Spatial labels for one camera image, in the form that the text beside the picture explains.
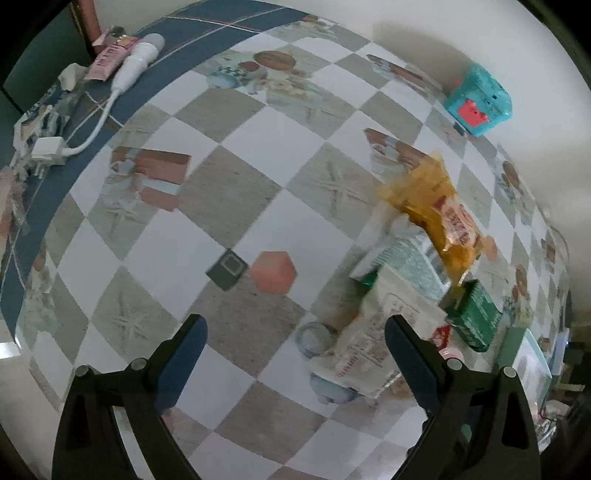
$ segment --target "plastic bag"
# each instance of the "plastic bag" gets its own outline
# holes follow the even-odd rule
[[[389,266],[384,265],[357,318],[343,330],[325,354],[308,360],[312,372],[330,382],[378,398],[400,373],[384,339],[386,321],[405,317],[423,339],[445,325],[445,312],[418,294]]]
[[[459,284],[482,249],[476,223],[457,201],[441,158],[432,155],[380,191],[383,200],[423,228],[441,256],[452,284]]]

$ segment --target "white cable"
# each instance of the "white cable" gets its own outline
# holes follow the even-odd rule
[[[38,175],[42,175],[45,166],[55,164],[57,158],[76,155],[95,140],[119,95],[126,92],[138,80],[142,73],[146,71],[148,65],[158,57],[163,47],[164,37],[157,33],[146,35],[140,42],[133,46],[130,55],[125,59],[111,82],[111,95],[103,108],[103,113],[99,121],[82,145],[68,148],[66,141],[62,137],[42,137],[37,139],[33,146],[31,157],[37,162]]]
[[[66,147],[66,148],[62,149],[62,151],[61,151],[62,157],[71,157],[72,155],[77,155],[78,153],[83,151],[86,147],[88,147],[88,145],[90,145],[94,141],[96,136],[99,134],[100,129],[103,128],[103,125],[105,124],[105,121],[107,120],[107,117],[109,116],[109,112],[111,111],[111,107],[113,107],[113,104],[115,103],[115,100],[117,100],[117,97],[119,96],[120,93],[121,93],[121,90],[113,90],[111,92],[111,96],[109,97],[109,100],[107,101],[106,105],[103,108],[103,113],[100,116],[99,121],[95,125],[95,129],[92,131],[90,136],[86,139],[86,141],[82,145],[79,145],[78,147],[74,147],[74,148],[67,148]]]

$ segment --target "gray tile square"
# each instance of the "gray tile square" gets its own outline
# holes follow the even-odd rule
[[[324,480],[322,477],[310,475],[309,473],[300,472],[294,470],[288,466],[282,466],[279,470],[275,471],[268,480]]]
[[[542,250],[541,245],[538,243],[537,239],[535,238],[534,234],[531,234],[531,253],[530,253],[531,261],[534,265],[535,272],[538,274],[538,277],[542,276],[542,264],[544,263],[544,252]]]
[[[423,126],[420,120],[382,92],[377,92],[360,110],[409,145],[417,139]]]
[[[193,420],[182,410],[173,407],[162,414],[162,419],[173,435],[178,447],[189,458],[199,444],[209,435],[210,430]]]
[[[376,88],[381,88],[388,83],[386,78],[376,73],[372,62],[355,53],[340,59],[336,64]]]
[[[329,61],[321,59],[320,57],[310,53],[307,50],[303,50],[300,47],[294,45],[285,45],[278,48],[277,51],[282,51],[295,58],[294,69],[303,72],[305,77],[310,77],[314,72],[323,69],[330,64]]]
[[[530,267],[530,256],[527,254],[525,247],[517,233],[513,233],[513,250],[511,254],[511,265],[516,267],[522,265],[525,271]]]
[[[59,265],[82,220],[84,220],[84,215],[78,205],[70,194],[66,195],[57,208],[56,214],[45,234],[47,251],[56,266]]]
[[[558,290],[554,284],[554,279],[550,278],[550,286],[548,287],[548,307],[550,307],[550,313],[554,313],[554,304],[556,302],[557,295]]]
[[[509,262],[499,251],[497,251],[494,261],[489,260],[486,255],[482,255],[474,272],[474,277],[480,281],[499,311],[502,310],[505,295],[513,285],[513,272],[514,270],[509,267]]]
[[[319,322],[340,331],[357,316],[367,288],[350,278],[349,274],[365,253],[355,245],[351,247],[328,282],[320,290],[310,308],[310,313],[315,315]]]
[[[546,318],[546,310],[548,309],[548,301],[542,286],[538,287],[538,298],[535,302],[535,318],[540,325],[543,325]]]
[[[515,226],[515,207],[512,205],[511,201],[507,198],[504,193],[503,188],[499,185],[500,179],[497,179],[495,182],[495,202],[501,207],[501,210],[509,220],[509,223],[514,227]]]
[[[141,148],[169,118],[170,115],[160,108],[146,103],[127,120],[107,144],[113,149],[117,147]]]
[[[425,125],[441,138],[460,158],[464,158],[466,137],[460,135],[453,124],[441,112],[435,108],[431,110],[427,120],[425,120]]]
[[[64,352],[67,359],[74,363],[78,356],[80,344],[88,329],[88,318],[82,312],[61,277],[56,275],[51,298],[57,319],[57,330],[52,334],[54,340]]]
[[[398,399],[390,390],[386,390],[378,399],[377,405],[372,406],[365,397],[358,397],[339,405],[330,418],[383,439],[404,412],[414,405],[416,402],[413,398]]]
[[[287,43],[293,43],[306,37],[326,38],[335,41],[336,35],[332,33],[332,26],[321,25],[319,18],[315,15],[307,15],[305,20],[280,25],[279,27],[267,30],[265,33]]]
[[[207,319],[207,343],[254,377],[305,314],[287,296],[258,290],[247,274],[228,291],[209,282],[191,312]]]
[[[56,411],[59,411],[61,399],[57,396],[56,391],[53,390],[53,388],[45,378],[45,375],[43,375],[43,372],[41,372],[41,369],[39,368],[39,365],[34,358],[31,358],[31,361],[29,363],[29,372],[31,373],[33,380],[35,380],[37,385],[39,385],[39,389],[43,392],[47,401],[51,404],[53,408],[56,409]]]
[[[218,243],[232,248],[280,190],[248,163],[217,147],[183,184],[179,209]]]
[[[390,442],[380,443],[346,480],[392,478],[406,460],[407,449]]]
[[[209,89],[175,115],[188,125],[221,142],[264,105],[232,89]]]
[[[357,51],[369,43],[367,38],[357,35],[357,33],[351,32],[351,30],[343,28],[340,25],[333,25],[330,27],[330,30],[336,35],[336,43],[351,51]]]
[[[355,113],[355,108],[328,90],[308,80],[293,80],[301,96],[289,95],[281,88],[267,89],[267,103],[300,125],[326,139]]]
[[[172,337],[178,327],[164,310],[120,267],[100,298],[92,324],[127,362],[149,358],[160,342]]]
[[[355,239],[378,201],[381,183],[340,150],[324,144],[290,180],[287,189]]]
[[[476,215],[482,225],[488,228],[491,221],[491,194],[466,164],[463,164],[460,170],[457,192],[461,200]]]
[[[255,381],[216,433],[269,460],[287,463],[325,420]]]
[[[157,207],[141,201],[122,205],[101,196],[88,220],[117,258],[123,260],[157,211]]]
[[[470,136],[470,142],[476,147],[484,159],[493,166],[496,163],[496,147],[486,137]]]

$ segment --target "white tile square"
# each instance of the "white tile square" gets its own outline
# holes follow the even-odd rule
[[[154,95],[148,103],[174,115],[208,88],[205,75],[189,70]]]
[[[119,265],[115,254],[84,219],[57,271],[86,317],[91,318]]]
[[[285,45],[287,45],[287,42],[280,38],[272,37],[266,33],[259,33],[237,43],[232,47],[232,50],[251,51],[256,53],[264,50],[278,50]]]
[[[528,255],[531,254],[531,227],[521,223],[521,219],[515,221],[515,233],[521,240],[525,251]]]
[[[423,125],[414,141],[413,147],[427,155],[438,153],[443,157],[445,168],[454,187],[460,179],[463,161],[441,138],[431,131],[429,127]]]
[[[33,358],[53,390],[64,398],[72,375],[72,364],[49,333],[37,334]]]
[[[481,354],[477,354],[472,370],[476,372],[488,373],[492,371],[492,367],[487,363],[486,360],[484,360]]]
[[[535,306],[538,301],[538,292],[540,286],[540,279],[535,271],[534,263],[530,261],[530,266],[527,270],[527,291],[530,293],[530,306],[535,311]]]
[[[266,106],[234,130],[223,146],[284,187],[322,143],[306,127]]]
[[[433,106],[402,82],[390,80],[381,90],[423,123],[431,113]]]
[[[90,161],[72,185],[70,194],[80,211],[86,216],[99,199],[106,176],[109,174],[111,147],[105,145]]]
[[[189,462],[203,480],[265,480],[281,464],[210,433]]]
[[[548,232],[548,225],[542,216],[540,209],[538,207],[534,208],[534,214],[531,218],[531,231],[536,237],[537,241],[539,242],[543,238],[546,238],[546,233]]]
[[[331,63],[344,59],[346,56],[353,53],[348,48],[325,38],[301,38],[300,40],[293,42],[292,45],[307,50]]]
[[[290,192],[282,190],[234,251],[252,264],[262,251],[286,251],[297,271],[288,297],[308,310],[353,241]]]
[[[328,142],[341,150],[345,155],[355,160],[359,165],[371,172],[371,146],[365,138],[364,130],[373,128],[378,132],[393,135],[382,125],[377,123],[365,113],[356,111],[349,119],[329,138]]]
[[[334,420],[327,420],[287,466],[329,480],[344,480],[380,441]]]
[[[305,318],[303,323],[316,320],[311,314]],[[310,386],[310,369],[306,367],[306,359],[298,350],[293,335],[279,347],[258,379],[284,397],[325,417],[330,417],[338,407],[336,404],[325,405],[318,401],[318,395]]]
[[[404,67],[408,63],[408,62],[404,61],[403,59],[394,55],[391,51],[388,51],[385,48],[380,47],[379,45],[377,45],[373,42],[370,42],[367,45],[364,45],[362,48],[360,48],[355,53],[357,55],[361,55],[365,59],[367,59],[366,56],[368,54],[375,55],[376,57],[379,57],[381,59],[391,61],[392,63],[395,63],[396,65],[398,65],[400,67]]]
[[[411,407],[400,417],[388,432],[385,440],[410,448],[417,443],[423,431],[423,422],[427,419],[421,407]]]
[[[142,148],[191,155],[185,178],[217,147],[217,143],[178,118],[171,117]]]
[[[513,226],[501,210],[497,202],[491,203],[491,221],[488,232],[495,238],[496,246],[503,257],[511,260],[513,253]]]
[[[214,430],[254,381],[206,345],[176,406],[204,427]]]
[[[472,145],[472,142],[466,142],[464,163],[475,175],[475,177],[480,180],[482,186],[494,196],[496,182],[495,175],[493,174],[491,167],[486,162],[484,157],[480,154],[476,147]]]
[[[542,291],[548,300],[548,291],[550,289],[550,270],[545,265],[542,265],[542,274],[540,275],[540,286],[542,287]]]
[[[111,347],[98,330],[91,324],[80,344],[75,367],[90,365],[101,373],[118,372],[127,367],[113,347]]]
[[[177,320],[184,319],[224,247],[179,210],[158,210],[125,258],[125,265]]]
[[[356,108],[362,106],[378,91],[365,80],[333,63],[315,72],[311,81]]]

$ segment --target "yellow snack bag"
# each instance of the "yellow snack bag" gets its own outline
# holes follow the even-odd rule
[[[452,284],[459,284],[482,241],[474,220],[457,200],[443,159],[425,155],[401,180],[384,186],[380,196],[427,232]]]

